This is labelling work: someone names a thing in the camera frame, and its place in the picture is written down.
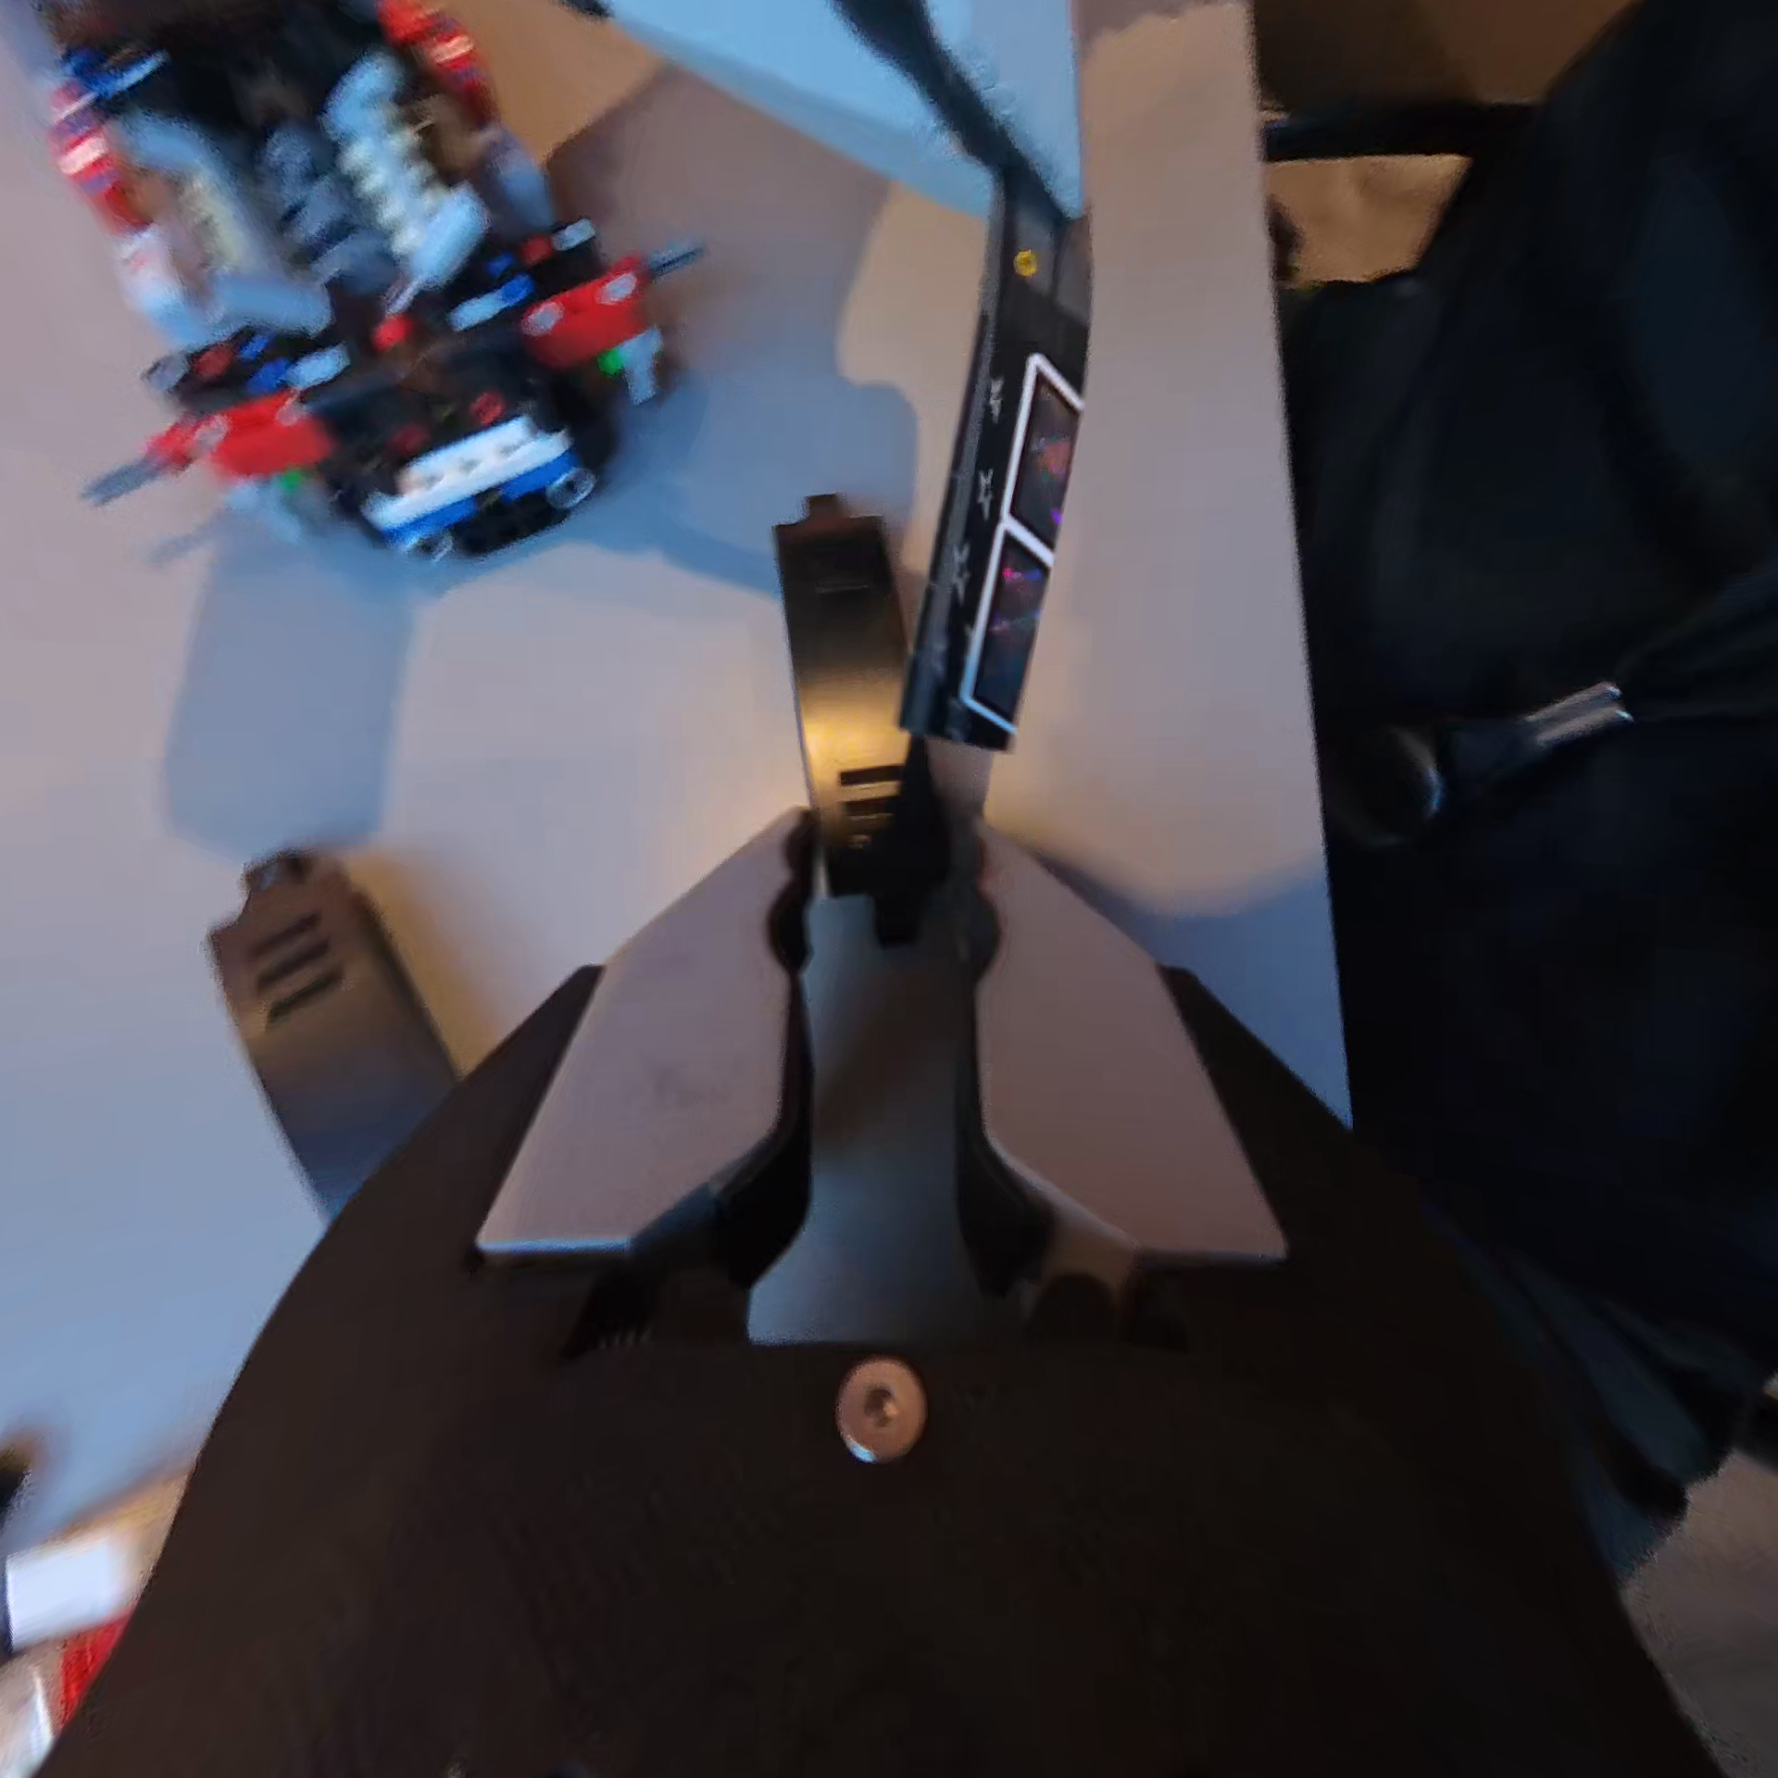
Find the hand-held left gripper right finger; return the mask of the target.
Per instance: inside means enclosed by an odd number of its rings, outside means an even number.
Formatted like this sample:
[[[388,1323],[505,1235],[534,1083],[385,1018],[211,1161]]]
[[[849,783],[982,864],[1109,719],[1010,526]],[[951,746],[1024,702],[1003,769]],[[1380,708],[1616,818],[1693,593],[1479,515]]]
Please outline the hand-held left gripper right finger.
[[[959,1213],[985,1289],[1276,1265],[1284,1232],[1159,965],[1007,835],[974,840]]]

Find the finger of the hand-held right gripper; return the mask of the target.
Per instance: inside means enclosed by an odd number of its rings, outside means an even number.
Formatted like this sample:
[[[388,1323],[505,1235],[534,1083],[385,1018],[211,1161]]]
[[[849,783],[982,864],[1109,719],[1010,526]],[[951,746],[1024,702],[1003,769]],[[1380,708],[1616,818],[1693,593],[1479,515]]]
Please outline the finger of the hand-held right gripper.
[[[946,146],[1018,172],[1065,218],[1085,211],[1068,2],[923,2],[937,56],[926,100]]]
[[[990,173],[830,2],[611,2],[653,52],[880,178],[959,211],[993,208]]]

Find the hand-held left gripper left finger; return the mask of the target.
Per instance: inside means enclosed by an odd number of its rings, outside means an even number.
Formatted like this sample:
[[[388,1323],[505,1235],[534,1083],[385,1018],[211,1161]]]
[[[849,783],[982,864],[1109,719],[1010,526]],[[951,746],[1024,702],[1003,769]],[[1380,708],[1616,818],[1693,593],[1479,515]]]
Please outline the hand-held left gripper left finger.
[[[483,1259],[710,1265],[752,1286],[785,1252],[809,1211],[813,852],[813,814],[776,814],[607,958]]]

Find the grey desk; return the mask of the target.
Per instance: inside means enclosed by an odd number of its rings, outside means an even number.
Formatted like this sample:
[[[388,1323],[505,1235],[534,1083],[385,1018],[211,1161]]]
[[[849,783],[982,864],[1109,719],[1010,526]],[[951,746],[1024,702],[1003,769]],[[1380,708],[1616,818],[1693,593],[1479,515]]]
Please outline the grey desk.
[[[772,529],[845,495],[920,602],[986,219],[613,18],[447,11],[609,247],[704,246],[607,484],[477,562],[291,537],[203,472],[83,499],[163,424],[163,344],[4,4],[4,1552],[186,1470],[321,1235],[210,960],[242,870],[339,855],[465,1074],[805,801]],[[1073,23],[1085,462],[986,814],[1349,1119],[1254,11]]]

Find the partly built toy car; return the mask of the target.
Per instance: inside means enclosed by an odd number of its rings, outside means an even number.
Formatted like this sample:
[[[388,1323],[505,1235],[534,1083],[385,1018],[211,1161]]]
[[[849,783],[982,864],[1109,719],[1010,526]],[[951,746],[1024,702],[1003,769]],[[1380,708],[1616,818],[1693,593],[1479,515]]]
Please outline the partly built toy car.
[[[165,341],[170,420],[92,481],[189,470],[294,535],[481,558],[567,521],[664,376],[655,286],[503,120],[441,4],[33,4],[62,178]]]

